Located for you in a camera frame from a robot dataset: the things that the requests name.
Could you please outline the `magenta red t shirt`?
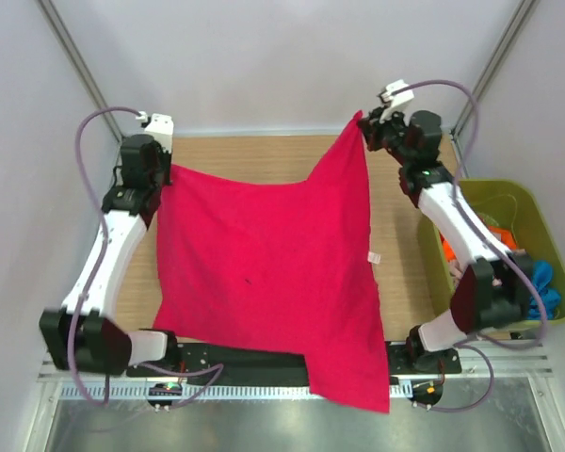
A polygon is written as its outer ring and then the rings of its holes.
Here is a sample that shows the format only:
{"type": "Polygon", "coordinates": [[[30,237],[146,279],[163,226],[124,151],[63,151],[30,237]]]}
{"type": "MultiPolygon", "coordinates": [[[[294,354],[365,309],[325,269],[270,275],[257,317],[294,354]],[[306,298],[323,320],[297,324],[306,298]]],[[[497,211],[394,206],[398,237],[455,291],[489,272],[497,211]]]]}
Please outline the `magenta red t shirt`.
{"type": "Polygon", "coordinates": [[[173,166],[157,213],[154,326],[301,355],[314,394],[386,413],[390,382],[356,120],[306,179],[226,180],[173,166]]]}

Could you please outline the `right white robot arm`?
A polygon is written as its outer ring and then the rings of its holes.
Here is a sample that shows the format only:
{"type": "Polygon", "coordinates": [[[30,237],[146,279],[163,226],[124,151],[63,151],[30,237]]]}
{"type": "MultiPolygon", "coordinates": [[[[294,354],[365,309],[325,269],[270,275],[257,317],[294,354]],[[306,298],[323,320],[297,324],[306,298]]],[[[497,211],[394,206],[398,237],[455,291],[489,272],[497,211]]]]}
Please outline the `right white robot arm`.
{"type": "Polygon", "coordinates": [[[368,151],[385,150],[400,165],[399,184],[449,243],[461,269],[448,308],[412,328],[405,360],[418,373],[437,369],[443,354],[478,333],[524,320],[533,261],[496,238],[454,186],[440,160],[440,117],[420,110],[406,117],[383,106],[359,121],[368,151]]]}

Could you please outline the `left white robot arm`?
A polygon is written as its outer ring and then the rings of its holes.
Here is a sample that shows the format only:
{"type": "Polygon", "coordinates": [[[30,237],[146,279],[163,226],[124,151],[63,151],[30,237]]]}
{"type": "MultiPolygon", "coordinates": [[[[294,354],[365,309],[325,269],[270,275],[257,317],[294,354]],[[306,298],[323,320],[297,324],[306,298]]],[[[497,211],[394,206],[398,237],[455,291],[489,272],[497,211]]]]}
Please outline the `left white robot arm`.
{"type": "Polygon", "coordinates": [[[170,184],[172,137],[145,132],[127,137],[120,147],[120,175],[99,207],[100,227],[88,260],[58,309],[40,316],[41,335],[59,370],[119,376],[148,363],[161,377],[173,375],[181,363],[170,347],[169,332],[152,329],[126,332],[114,321],[126,270],[170,184]]]}

